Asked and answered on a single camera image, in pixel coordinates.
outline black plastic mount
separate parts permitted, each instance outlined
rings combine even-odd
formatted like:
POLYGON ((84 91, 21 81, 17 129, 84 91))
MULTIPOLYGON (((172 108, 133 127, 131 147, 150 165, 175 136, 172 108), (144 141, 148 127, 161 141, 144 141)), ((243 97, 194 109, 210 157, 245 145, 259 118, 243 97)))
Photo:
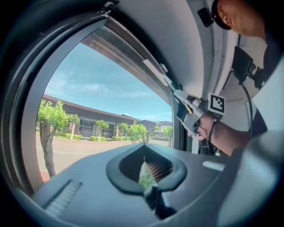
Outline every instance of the black plastic mount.
POLYGON ((176 189, 187 174, 184 163, 149 144, 141 144, 111 159, 106 166, 106 175, 123 193, 144 195, 143 187, 138 184, 139 173, 144 158, 147 159, 153 154, 156 154, 157 158, 166 159, 173 166, 172 172, 159 181, 157 190, 162 193, 176 189))

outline car window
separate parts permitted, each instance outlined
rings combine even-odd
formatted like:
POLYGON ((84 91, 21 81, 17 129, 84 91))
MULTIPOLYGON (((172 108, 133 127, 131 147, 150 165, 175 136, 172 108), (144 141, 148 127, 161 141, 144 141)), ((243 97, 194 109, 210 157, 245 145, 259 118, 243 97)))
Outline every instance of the car window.
POLYGON ((172 146, 169 97, 151 83, 151 71, 130 47, 121 47, 122 41, 109 29, 99 29, 54 72, 42 97, 35 133, 44 181, 81 158, 117 147, 172 146), (120 43, 111 43, 115 38, 120 43), (156 137, 154 130, 164 133, 156 137))

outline sky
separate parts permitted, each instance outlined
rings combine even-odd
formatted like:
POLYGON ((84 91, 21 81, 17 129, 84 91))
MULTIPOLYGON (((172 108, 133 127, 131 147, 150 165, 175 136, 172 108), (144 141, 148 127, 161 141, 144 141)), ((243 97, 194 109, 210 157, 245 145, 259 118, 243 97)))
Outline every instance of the sky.
POLYGON ((172 121, 171 106, 124 68, 79 43, 44 92, 61 100, 149 121, 172 121))

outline road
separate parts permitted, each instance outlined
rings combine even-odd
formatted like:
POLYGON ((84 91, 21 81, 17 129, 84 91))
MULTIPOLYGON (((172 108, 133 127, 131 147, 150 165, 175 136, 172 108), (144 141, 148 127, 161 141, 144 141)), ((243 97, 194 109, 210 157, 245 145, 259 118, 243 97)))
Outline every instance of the road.
MULTIPOLYGON (((35 138, 39 169, 41 172, 47 172, 39 136, 36 136, 35 138)), ((155 143, 163 146, 168 145, 168 141, 151 140, 150 143, 155 143)), ((91 141, 69 141, 56 139, 53 141, 53 160, 55 164, 55 171, 56 173, 60 173, 81 158, 130 144, 131 141, 98 143, 91 141)))

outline vent grille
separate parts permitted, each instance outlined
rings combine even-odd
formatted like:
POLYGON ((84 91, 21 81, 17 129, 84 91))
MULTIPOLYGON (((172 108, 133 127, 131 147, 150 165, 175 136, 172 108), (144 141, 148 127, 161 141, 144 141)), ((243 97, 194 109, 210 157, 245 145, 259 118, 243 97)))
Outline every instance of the vent grille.
POLYGON ((81 186, 80 182, 70 181, 46 206, 47 214, 56 218, 62 217, 81 186))

